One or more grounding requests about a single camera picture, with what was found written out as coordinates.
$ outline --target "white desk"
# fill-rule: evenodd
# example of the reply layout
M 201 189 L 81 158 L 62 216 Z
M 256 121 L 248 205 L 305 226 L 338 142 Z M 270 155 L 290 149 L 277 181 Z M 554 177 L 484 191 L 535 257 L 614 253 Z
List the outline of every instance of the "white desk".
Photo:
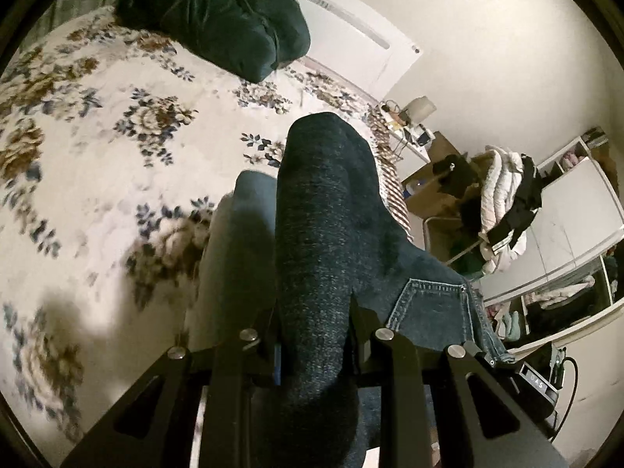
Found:
M 387 112 L 381 109 L 381 113 L 386 119 L 386 126 L 390 131 L 390 149 L 397 155 L 394 162 L 396 173 L 399 181 L 403 182 L 431 160 L 425 148 L 408 142 L 401 131 L 394 128 L 396 123 Z

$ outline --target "striped fabric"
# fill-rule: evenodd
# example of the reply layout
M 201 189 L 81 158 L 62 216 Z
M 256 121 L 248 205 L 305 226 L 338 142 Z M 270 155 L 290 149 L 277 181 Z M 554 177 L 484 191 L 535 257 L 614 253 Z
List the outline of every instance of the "striped fabric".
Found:
M 408 239 L 413 241 L 414 238 L 411 235 L 409 224 L 410 217 L 408 216 L 408 207 L 403 198 L 403 185 L 399 181 L 396 167 L 391 161 L 393 154 L 390 148 L 390 132 L 379 107 L 374 106 L 370 110 L 367 123 L 372 130 L 377 144 L 377 159 L 378 163 L 381 164 L 379 180 L 382 182 L 386 191 L 388 211 L 390 211 L 399 225 L 405 229 L 405 232 L 408 234 Z

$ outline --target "white wall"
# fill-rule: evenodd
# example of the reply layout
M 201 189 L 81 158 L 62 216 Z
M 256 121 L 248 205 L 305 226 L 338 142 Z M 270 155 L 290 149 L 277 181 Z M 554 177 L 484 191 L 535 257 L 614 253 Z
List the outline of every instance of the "white wall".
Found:
M 624 316 L 567 346 L 578 362 L 580 375 L 570 416 L 556 447 L 571 463 L 584 453 L 595 453 L 624 409 Z M 566 362 L 564 388 L 557 411 L 563 415 L 570 402 L 573 368 Z
M 602 38 L 572 0 L 362 0 L 424 54 L 391 90 L 427 95 L 427 126 L 461 151 L 486 144 L 546 158 L 599 124 L 610 104 Z

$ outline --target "white jacket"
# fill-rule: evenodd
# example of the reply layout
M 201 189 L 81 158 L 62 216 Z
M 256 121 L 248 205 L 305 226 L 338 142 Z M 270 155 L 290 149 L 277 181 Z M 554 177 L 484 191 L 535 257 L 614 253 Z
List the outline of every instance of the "white jacket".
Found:
M 486 181 L 481 190 L 481 232 L 483 239 L 480 250 L 486 260 L 483 272 L 491 275 L 509 269 L 511 262 L 522 255 L 527 248 L 527 234 L 523 232 L 513 250 L 504 245 L 496 251 L 488 242 L 488 232 L 493 229 L 514 204 L 514 196 L 522 181 L 522 157 L 519 153 L 495 146 L 486 146 L 486 153 L 492 157 Z

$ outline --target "black cable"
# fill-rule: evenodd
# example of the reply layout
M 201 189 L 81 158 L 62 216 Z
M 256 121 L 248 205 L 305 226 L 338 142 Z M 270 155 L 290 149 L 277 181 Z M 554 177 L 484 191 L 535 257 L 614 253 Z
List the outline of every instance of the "black cable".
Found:
M 555 438 L 557 438 L 557 435 L 561 431 L 561 428 L 564 426 L 564 422 L 568 418 L 568 414 L 570 413 L 570 410 L 572 409 L 572 403 L 574 402 L 574 397 L 576 396 L 576 387 L 578 387 L 578 364 L 576 364 L 576 361 L 573 358 L 564 357 L 564 360 L 561 362 L 561 365 L 564 365 L 566 361 L 570 361 L 574 365 L 574 388 L 572 389 L 572 396 L 570 397 L 570 404 L 568 405 L 568 409 L 565 411 L 566 414 L 564 415 L 564 418 L 561 419 L 561 422 L 559 423 L 559 427 L 555 431 L 555 434 L 553 435 L 553 437 L 550 439 L 550 443 L 555 441 Z

